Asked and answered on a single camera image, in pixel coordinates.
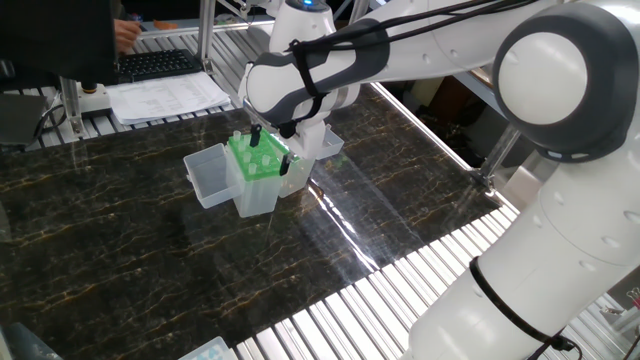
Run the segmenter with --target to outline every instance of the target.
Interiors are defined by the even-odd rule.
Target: marble surface
[[[371,87],[329,123],[343,151],[248,219],[203,210],[182,161],[242,111],[0,157],[0,325],[66,360],[232,346],[496,207]]]

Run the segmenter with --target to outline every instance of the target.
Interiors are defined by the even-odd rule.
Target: person's hand
[[[116,48],[118,53],[126,53],[133,48],[138,35],[142,33],[137,21],[114,20],[116,30]]]

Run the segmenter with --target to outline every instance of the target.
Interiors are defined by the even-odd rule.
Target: paper document
[[[109,86],[107,93],[124,125],[229,104],[229,95],[204,72]]]

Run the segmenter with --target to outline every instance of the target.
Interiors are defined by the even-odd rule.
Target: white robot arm
[[[485,6],[494,10],[471,16]],[[273,53],[248,66],[241,87],[298,155],[314,158],[324,117],[351,104],[360,83],[443,76],[495,59],[503,112],[561,163],[538,201],[418,319],[403,360],[513,360],[544,343],[571,348],[554,335],[640,265],[640,3],[394,0],[334,31],[321,3],[285,0]],[[303,45],[289,46],[294,39]]]

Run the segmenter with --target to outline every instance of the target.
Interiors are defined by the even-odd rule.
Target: black keyboard
[[[135,82],[202,71],[189,50],[166,50],[125,55],[118,59],[119,82]]]

